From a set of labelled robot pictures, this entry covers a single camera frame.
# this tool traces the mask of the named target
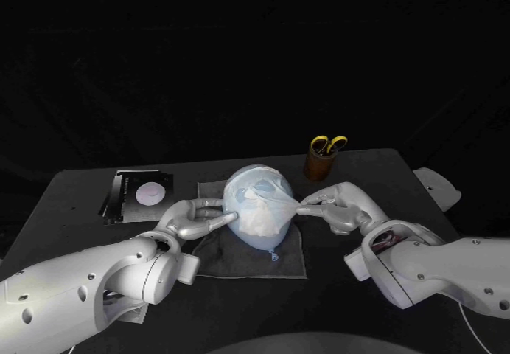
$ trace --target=white robotic arm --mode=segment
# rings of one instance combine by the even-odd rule
[[[236,219],[236,213],[204,208],[220,203],[175,203],[152,231],[34,264],[3,280],[0,353],[59,354],[129,310],[158,304],[175,280],[191,284],[200,260],[180,252],[175,236],[196,239]],[[118,296],[105,297],[105,291]]]
[[[361,247],[345,263],[360,281],[373,278],[399,308],[442,294],[475,312],[510,319],[508,239],[466,237],[445,244],[423,226],[390,220],[350,182],[320,190],[301,204],[296,213],[324,217],[334,234],[360,228]]]

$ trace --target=brown cup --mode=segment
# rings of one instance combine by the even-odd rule
[[[334,151],[328,156],[321,156],[315,153],[311,146],[308,147],[308,155],[305,156],[305,177],[311,181],[321,181],[327,177],[331,171],[331,166],[334,158],[337,157],[338,152]]]

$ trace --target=black table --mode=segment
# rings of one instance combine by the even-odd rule
[[[187,164],[139,166],[174,175],[175,200],[196,198],[196,183],[226,179],[249,164],[278,169],[304,198],[322,187],[353,182],[386,214],[425,225],[445,241],[459,236],[399,153],[392,149],[338,154],[328,178],[309,182],[305,156],[278,156]],[[53,178],[0,267],[0,279],[18,269],[93,246],[116,243],[155,222],[103,226],[99,207],[115,171],[65,170]],[[399,310],[371,280],[358,282],[343,256],[361,242],[358,232],[340,237],[320,218],[296,216],[305,255],[307,280],[197,277],[175,284],[167,299],[150,305],[142,324],[115,322],[76,345],[83,353],[206,353],[227,344],[271,334],[330,331],[371,336],[423,353],[482,353],[471,337],[456,303],[435,295]],[[184,245],[190,252],[194,243]]]

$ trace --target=cable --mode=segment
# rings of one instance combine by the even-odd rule
[[[469,327],[469,330],[471,330],[471,333],[472,333],[472,335],[474,335],[474,337],[475,337],[475,340],[478,341],[481,347],[485,349],[485,352],[487,352],[488,354],[491,354],[491,351],[490,351],[490,350],[487,349],[487,347],[484,346],[484,343],[481,342],[481,340],[479,340],[479,338],[478,338],[478,336],[477,336],[477,334],[475,334],[475,331],[472,330],[472,327],[471,327],[471,325],[469,325],[468,318],[465,317],[465,313],[464,313],[464,309],[462,309],[462,305],[461,305],[461,304],[459,304],[459,312],[461,312],[461,314],[462,314],[465,324],[466,324],[466,326]]]

